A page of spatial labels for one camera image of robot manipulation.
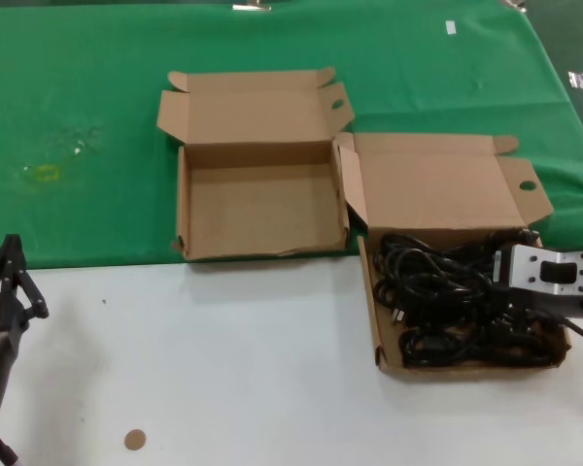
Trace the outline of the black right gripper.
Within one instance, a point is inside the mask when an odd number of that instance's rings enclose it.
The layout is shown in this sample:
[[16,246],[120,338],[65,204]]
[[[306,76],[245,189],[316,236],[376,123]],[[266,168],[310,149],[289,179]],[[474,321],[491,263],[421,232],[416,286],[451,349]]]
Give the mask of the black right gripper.
[[[534,243],[529,228],[499,230],[487,237],[489,243]],[[495,253],[492,289],[493,307],[507,307],[503,320],[516,334],[554,334],[560,321],[548,313],[526,308],[531,305],[531,248],[506,247]]]

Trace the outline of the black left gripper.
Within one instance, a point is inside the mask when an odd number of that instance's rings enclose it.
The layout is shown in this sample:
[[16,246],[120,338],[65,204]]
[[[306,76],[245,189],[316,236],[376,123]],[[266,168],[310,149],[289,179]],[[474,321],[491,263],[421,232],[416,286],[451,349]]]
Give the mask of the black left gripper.
[[[44,296],[27,272],[21,238],[10,234],[5,240],[0,246],[0,345],[18,348],[29,326],[27,321],[45,319],[50,313]],[[28,307],[18,299],[19,291],[28,299]]]

